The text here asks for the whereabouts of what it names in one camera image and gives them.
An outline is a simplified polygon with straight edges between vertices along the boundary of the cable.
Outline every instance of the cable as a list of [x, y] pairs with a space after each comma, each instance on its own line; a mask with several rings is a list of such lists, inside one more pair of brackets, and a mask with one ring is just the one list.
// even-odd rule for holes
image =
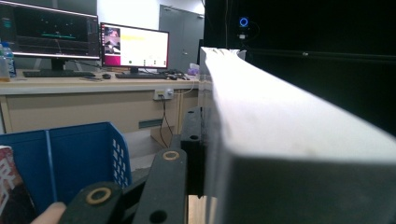
[[207, 13], [207, 11], [206, 11], [206, 4], [204, 3], [204, 0], [201, 0], [201, 3], [205, 9], [205, 20], [207, 19], [207, 21], [209, 22], [209, 27], [210, 27], [211, 31], [215, 32], [215, 29], [213, 28], [213, 25], [212, 25], [212, 21], [209, 19], [209, 13]]
[[231, 27], [230, 23], [231, 23], [231, 17], [233, 16], [232, 14], [233, 14], [233, 0], [231, 0], [230, 8], [228, 10], [228, 23], [227, 23], [227, 26], [229, 28]]
[[[162, 101], [163, 101], [163, 120], [165, 119], [166, 124], [168, 125], [168, 129], [169, 129], [169, 131], [170, 131], [170, 133], [171, 133], [171, 136], [173, 136], [172, 129], [171, 129], [169, 123], [168, 123], [168, 119], [166, 118], [165, 97], [163, 97], [163, 95], [160, 95], [160, 97], [161, 97], [161, 99], [162, 99]], [[161, 139], [163, 140], [163, 131], [162, 131], [162, 129], [163, 129], [163, 121], [161, 122], [161, 126], [160, 126], [160, 136], [161, 136]], [[166, 145], [165, 140], [163, 140], [163, 144], [164, 144], [167, 148], [169, 148], [169, 146]]]
[[166, 118], [166, 106], [165, 106], [166, 103], [165, 103], [165, 97], [163, 97], [163, 95], [162, 95], [161, 98], [163, 99], [163, 118], [165, 118], [166, 124], [168, 125], [169, 132], [171, 132], [171, 135], [173, 135], [172, 129], [171, 129], [171, 127], [169, 126], [169, 123], [168, 123], [168, 119]]
[[247, 42], [249, 42], [249, 41], [251, 41], [251, 40], [254, 40], [255, 38], [259, 37], [260, 32], [262, 31], [262, 29], [260, 28], [259, 24], [257, 24], [257, 23], [254, 22], [254, 21], [251, 21], [250, 23], [256, 25], [256, 27], [257, 27], [257, 32], [256, 32], [256, 34], [255, 34], [253, 37], [248, 38], [248, 39], [245, 39], [245, 40], [242, 40], [243, 43], [247, 43]]
[[160, 73], [158, 73], [158, 72], [157, 72], [157, 73], [150, 72], [150, 71], [148, 71], [146, 68], [145, 68], [145, 72], [148, 73], [148, 74], [154, 74], [154, 75], [160, 74]]
[[195, 86], [195, 79], [192, 80], [192, 86], [191, 89], [189, 91], [185, 91], [185, 92], [181, 92], [181, 93], [174, 93], [174, 95], [182, 95], [182, 94], [186, 94], [187, 92], [190, 92], [194, 89]]
[[227, 24], [227, 14], [228, 14], [228, 0], [225, 0], [225, 13], [224, 13], [224, 25], [225, 25], [225, 48], [228, 48], [228, 24]]
[[78, 61], [78, 60], [69, 60], [69, 62], [72, 62], [72, 63], [79, 63], [79, 64], [84, 64], [84, 65], [87, 65], [87, 66], [91, 66], [91, 67], [95, 67], [95, 68], [99, 68], [100, 70], [105, 70], [105, 71], [111, 71], [110, 70], [110, 68], [104, 68], [104, 67], [102, 67], [101, 65], [99, 65], [99, 64], [97, 64], [97, 65], [93, 65], [93, 64], [90, 64], [90, 63], [84, 63], [84, 62], [81, 62], [81, 61]]

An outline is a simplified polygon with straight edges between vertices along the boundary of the computer monitor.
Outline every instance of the computer monitor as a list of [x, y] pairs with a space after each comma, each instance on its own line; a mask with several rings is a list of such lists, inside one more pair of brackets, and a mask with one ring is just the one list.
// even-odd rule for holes
[[169, 33], [132, 26], [100, 23], [102, 66], [168, 68]]
[[52, 70], [67, 60], [99, 60], [97, 15], [0, 1], [0, 38], [16, 57], [51, 58]]

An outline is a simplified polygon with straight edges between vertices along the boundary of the power outlet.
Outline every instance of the power outlet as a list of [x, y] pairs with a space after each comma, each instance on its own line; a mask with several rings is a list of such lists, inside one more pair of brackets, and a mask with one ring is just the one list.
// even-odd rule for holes
[[154, 91], [154, 97], [152, 98], [153, 100], [172, 100], [174, 96], [174, 90], [173, 89], [162, 89], [162, 90], [155, 90]]

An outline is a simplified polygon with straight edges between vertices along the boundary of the blue crate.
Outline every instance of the blue crate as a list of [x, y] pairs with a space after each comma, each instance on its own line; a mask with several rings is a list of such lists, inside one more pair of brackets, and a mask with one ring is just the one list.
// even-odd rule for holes
[[0, 145], [13, 148], [38, 214], [99, 181], [132, 184], [128, 147], [110, 122], [1, 134]]

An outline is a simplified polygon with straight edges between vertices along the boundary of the screw hole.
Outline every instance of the screw hole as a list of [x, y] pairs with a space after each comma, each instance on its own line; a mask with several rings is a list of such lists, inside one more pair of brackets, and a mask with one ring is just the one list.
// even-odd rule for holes
[[167, 215], [164, 211], [155, 211], [149, 216], [151, 223], [163, 223], [165, 222]]
[[166, 161], [175, 161], [179, 158], [179, 154], [176, 151], [167, 151], [165, 153], [163, 153], [163, 158]]
[[192, 140], [198, 140], [199, 137], [198, 137], [197, 135], [192, 135], [192, 136], [190, 136], [190, 139], [192, 139]]
[[86, 197], [88, 204], [100, 204], [105, 202], [111, 196], [111, 189], [109, 188], [98, 188], [92, 190]]

